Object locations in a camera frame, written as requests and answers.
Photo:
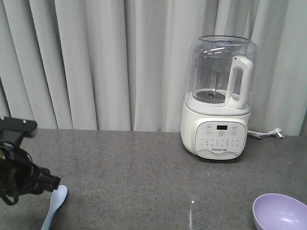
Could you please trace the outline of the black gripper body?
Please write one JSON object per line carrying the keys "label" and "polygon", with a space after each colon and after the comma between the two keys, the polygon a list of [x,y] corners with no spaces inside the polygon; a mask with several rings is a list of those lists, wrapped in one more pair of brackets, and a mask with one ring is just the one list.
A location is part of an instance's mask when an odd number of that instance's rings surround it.
{"label": "black gripper body", "polygon": [[37,122],[8,116],[0,117],[0,197],[13,206],[27,184],[32,170],[32,158],[20,148],[23,138],[33,138]]}

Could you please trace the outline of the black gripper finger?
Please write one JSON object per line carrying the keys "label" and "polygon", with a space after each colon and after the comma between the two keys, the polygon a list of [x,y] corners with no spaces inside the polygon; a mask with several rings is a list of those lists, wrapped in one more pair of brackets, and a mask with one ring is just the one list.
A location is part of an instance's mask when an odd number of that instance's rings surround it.
{"label": "black gripper finger", "polygon": [[31,164],[30,192],[53,192],[58,189],[60,178],[50,173],[47,168]]}

